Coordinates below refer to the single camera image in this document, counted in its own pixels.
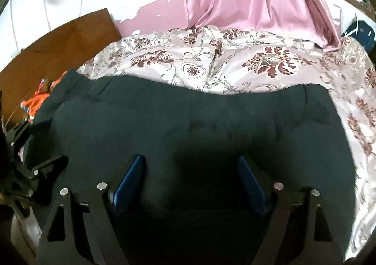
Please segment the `blue plastic part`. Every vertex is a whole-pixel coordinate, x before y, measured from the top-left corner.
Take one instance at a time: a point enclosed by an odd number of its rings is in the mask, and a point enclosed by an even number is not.
[[[238,174],[253,210],[264,217],[270,212],[266,193],[243,156],[238,159]]]
[[[144,169],[144,159],[141,156],[137,156],[114,193],[113,212],[115,215],[119,215],[128,209],[129,203],[142,179]]]

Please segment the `black fabric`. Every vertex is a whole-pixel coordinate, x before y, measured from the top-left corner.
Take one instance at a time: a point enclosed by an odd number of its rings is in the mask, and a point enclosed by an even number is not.
[[[161,264],[157,258],[167,262],[185,247],[200,260],[185,251],[176,259],[181,264],[208,264],[214,252],[221,253],[215,264],[243,264],[262,229],[236,175],[236,158],[244,153],[286,188],[318,189],[345,252],[355,171],[341,120],[320,85],[223,96],[132,76],[91,81],[70,70],[34,126],[48,119],[50,129],[29,141],[26,161],[68,156],[54,196],[63,187],[75,193],[116,176],[131,154],[146,157],[132,223],[124,219],[119,227],[136,261]],[[49,207],[34,212],[43,227]]]

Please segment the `red floral pattern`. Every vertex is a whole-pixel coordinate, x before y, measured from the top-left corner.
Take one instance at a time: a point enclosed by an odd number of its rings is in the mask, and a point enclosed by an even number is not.
[[[135,48],[140,49],[150,44],[150,39],[147,38],[138,38],[135,39]]]
[[[216,47],[215,52],[214,52],[214,58],[221,57],[224,54],[222,51],[222,46],[223,46],[222,41],[213,39],[212,41],[210,41],[209,45]]]
[[[94,57],[89,59],[83,66],[93,66],[94,65]]]
[[[338,67],[342,67],[345,64],[345,62],[343,60],[338,59],[337,56],[334,55],[333,53],[326,53],[326,54],[324,54],[323,59],[325,59],[326,61],[329,61],[329,62],[333,63],[334,65],[336,65]]]
[[[360,98],[357,98],[356,105],[365,114],[370,125],[372,127],[375,127],[376,126],[376,109],[373,107],[370,107],[364,100],[361,100]]]
[[[341,44],[342,45],[348,45],[351,43],[351,39],[349,37],[342,37],[341,38]]]
[[[142,68],[145,63],[147,65],[151,65],[152,63],[172,63],[174,60],[171,55],[166,54],[166,51],[159,50],[133,57],[130,61],[131,67],[137,65],[139,68]]]
[[[353,63],[353,64],[356,64],[356,63],[358,62],[358,59],[357,59],[355,56],[351,56],[351,57],[349,58],[349,62],[350,62],[350,63]]]
[[[122,57],[122,55],[123,55],[123,52],[119,49],[115,52],[111,52],[108,60],[112,60],[112,59],[117,58],[117,57]]]
[[[367,141],[367,137],[362,132],[362,129],[359,126],[358,120],[354,118],[354,116],[350,113],[347,116],[347,125],[350,127],[352,132],[354,133],[354,137],[359,140],[360,145],[366,156],[373,154],[372,152],[372,143]]]
[[[110,64],[108,65],[109,68],[112,68],[114,66],[116,66],[118,63],[117,62],[110,62]]]
[[[224,39],[228,38],[228,39],[234,40],[236,37],[240,35],[249,34],[249,31],[242,31],[242,30],[238,30],[237,28],[228,28],[226,30],[221,31],[220,33],[223,34]]]
[[[202,33],[203,31],[204,31],[204,28],[202,28],[202,27],[194,28],[194,29],[192,29],[192,32],[188,34],[188,36],[185,36],[185,37],[182,39],[182,41],[183,41],[184,43],[195,44],[198,35],[199,35],[200,33]]]
[[[190,76],[196,76],[197,73],[200,72],[200,69],[198,69],[198,68],[196,68],[196,67],[189,67],[187,72],[188,72],[188,74],[189,74]]]
[[[312,65],[313,62],[293,54],[283,47],[266,47],[264,52],[258,52],[252,59],[242,64],[248,71],[260,74],[266,72],[271,78],[276,78],[277,73],[293,75],[293,70],[299,65]]]
[[[373,67],[370,67],[365,71],[364,82],[370,88],[376,88],[376,71]]]
[[[321,67],[323,67],[326,71],[330,71],[331,68],[330,68],[330,65],[326,62],[326,60],[324,58],[321,58],[320,59],[320,65]]]

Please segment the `black metal frame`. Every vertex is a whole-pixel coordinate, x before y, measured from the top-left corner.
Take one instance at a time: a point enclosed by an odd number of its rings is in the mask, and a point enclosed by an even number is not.
[[[47,179],[52,176],[52,171],[55,177],[67,164],[66,157],[55,156],[34,166],[32,170],[28,169],[18,152],[30,135],[29,127],[25,119],[8,132],[0,132],[0,192],[8,198],[9,205],[21,218],[27,217],[29,212],[20,201],[26,204],[49,203],[49,196],[45,194]]]
[[[112,183],[106,180],[84,193],[72,193],[67,188],[61,190],[42,233],[37,265],[130,264],[112,227],[112,218],[116,216],[114,212],[127,208],[127,204],[116,207],[114,196],[119,194],[124,199],[125,193],[130,193],[125,198],[129,201],[142,180],[144,158],[133,157],[131,163],[123,179]],[[247,264],[343,264],[339,244],[317,190],[289,191],[260,171],[249,157],[239,158],[238,172],[253,209],[269,221],[257,250],[250,252]],[[82,227],[83,213],[90,214],[91,227]],[[56,226],[63,226],[62,237],[54,238]],[[86,252],[78,247],[83,242],[87,242]],[[368,264],[366,260],[375,251],[374,247],[373,234],[359,255],[345,264]]]

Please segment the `dark blue bag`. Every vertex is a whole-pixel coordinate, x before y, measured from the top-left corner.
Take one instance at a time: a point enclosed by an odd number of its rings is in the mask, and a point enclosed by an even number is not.
[[[375,46],[375,32],[366,22],[363,20],[354,21],[343,36],[351,36],[355,38],[366,50],[367,53],[372,51]]]

